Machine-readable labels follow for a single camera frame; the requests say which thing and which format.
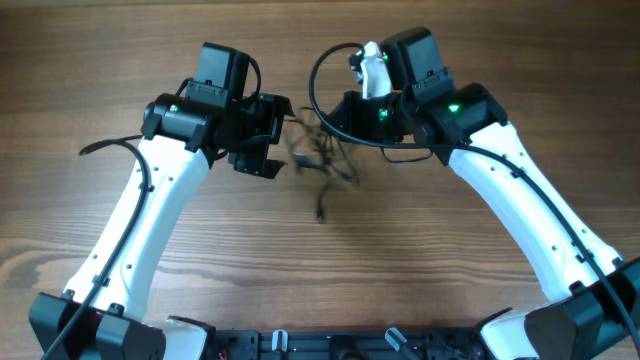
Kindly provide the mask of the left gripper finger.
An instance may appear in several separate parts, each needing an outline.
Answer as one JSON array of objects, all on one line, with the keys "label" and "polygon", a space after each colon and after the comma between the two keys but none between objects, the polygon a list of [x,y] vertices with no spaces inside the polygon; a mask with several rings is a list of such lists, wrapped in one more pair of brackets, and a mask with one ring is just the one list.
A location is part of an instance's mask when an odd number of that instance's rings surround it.
[{"label": "left gripper finger", "polygon": [[257,171],[257,175],[266,179],[274,179],[284,165],[284,161],[266,159]]},{"label": "left gripper finger", "polygon": [[295,116],[290,99],[284,96],[274,97],[274,111],[278,118]]}]

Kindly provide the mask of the black USB cable long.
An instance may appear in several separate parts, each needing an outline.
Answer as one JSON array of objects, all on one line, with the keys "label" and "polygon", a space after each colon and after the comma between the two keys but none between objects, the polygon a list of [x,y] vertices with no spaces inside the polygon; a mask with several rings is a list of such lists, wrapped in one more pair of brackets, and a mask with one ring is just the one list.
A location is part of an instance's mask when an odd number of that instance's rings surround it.
[{"label": "black USB cable long", "polygon": [[316,200],[315,200],[315,217],[316,217],[316,221],[319,224],[322,224],[325,222],[326,220],[326,215],[325,215],[325,207],[324,207],[324,198],[325,196],[329,193],[330,190],[335,189],[338,187],[340,182],[345,182],[351,186],[355,186],[352,185],[346,181],[340,180],[337,177],[333,176],[333,175],[325,175],[326,176],[326,180],[324,182],[324,184],[322,185],[322,187],[320,188],[317,196],[316,196]]}]

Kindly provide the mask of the black USB cable short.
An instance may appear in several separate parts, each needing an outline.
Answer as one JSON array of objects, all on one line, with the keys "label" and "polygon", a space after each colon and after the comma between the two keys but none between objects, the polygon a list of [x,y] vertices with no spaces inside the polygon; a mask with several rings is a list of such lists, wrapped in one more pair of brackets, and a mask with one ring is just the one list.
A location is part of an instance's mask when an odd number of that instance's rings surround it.
[{"label": "black USB cable short", "polygon": [[305,112],[312,111],[309,106],[300,107],[294,117],[285,119],[287,124],[297,125],[301,130],[296,138],[293,138],[292,130],[283,133],[296,172],[302,174],[304,169],[317,170],[358,186],[360,176],[345,145],[323,130],[320,123],[312,124],[304,117]]}]

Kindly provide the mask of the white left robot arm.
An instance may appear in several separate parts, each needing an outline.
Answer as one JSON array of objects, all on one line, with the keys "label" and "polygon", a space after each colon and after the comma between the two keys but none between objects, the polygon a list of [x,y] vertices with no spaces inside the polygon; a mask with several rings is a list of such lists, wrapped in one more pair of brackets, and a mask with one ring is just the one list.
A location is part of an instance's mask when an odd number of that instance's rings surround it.
[{"label": "white left robot arm", "polygon": [[150,289],[185,205],[215,161],[272,179],[282,162],[267,157],[292,115],[288,98],[252,95],[220,102],[162,94],[145,110],[138,145],[107,139],[135,157],[131,176],[98,242],[63,293],[37,295],[29,322],[46,359],[214,359],[216,329],[171,316],[148,325]]}]

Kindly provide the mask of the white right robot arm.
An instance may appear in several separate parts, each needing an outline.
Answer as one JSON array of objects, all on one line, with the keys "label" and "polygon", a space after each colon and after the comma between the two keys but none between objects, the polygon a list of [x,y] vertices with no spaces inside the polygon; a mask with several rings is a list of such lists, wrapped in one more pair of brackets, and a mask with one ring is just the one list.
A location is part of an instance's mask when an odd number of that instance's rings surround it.
[{"label": "white right robot arm", "polygon": [[322,126],[342,140],[434,153],[487,203],[524,253],[546,303],[485,319],[475,350],[490,359],[590,359],[639,336],[639,264],[576,215],[480,84],[412,84],[366,98],[348,92]]}]

